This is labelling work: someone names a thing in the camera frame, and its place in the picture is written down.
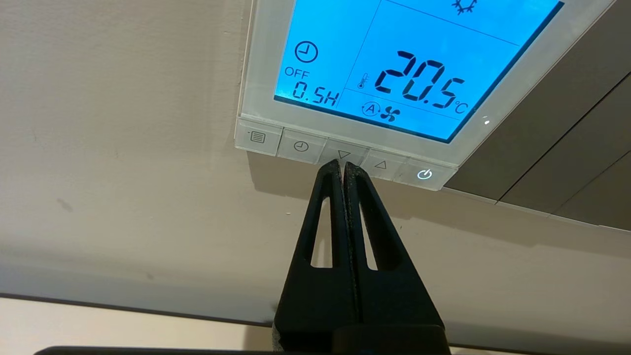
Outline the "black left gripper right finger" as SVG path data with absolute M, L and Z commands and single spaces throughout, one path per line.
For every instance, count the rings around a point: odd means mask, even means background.
M 344 197 L 360 322 L 444 326 L 376 187 L 353 163 L 345 164 Z

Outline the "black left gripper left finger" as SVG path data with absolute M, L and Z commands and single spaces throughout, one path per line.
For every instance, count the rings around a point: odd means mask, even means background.
M 311 265 L 321 207 L 329 201 L 333 265 Z M 285 353 L 330 354 L 333 333 L 356 319 L 340 162 L 317 172 L 297 245 L 273 321 L 273 349 Z

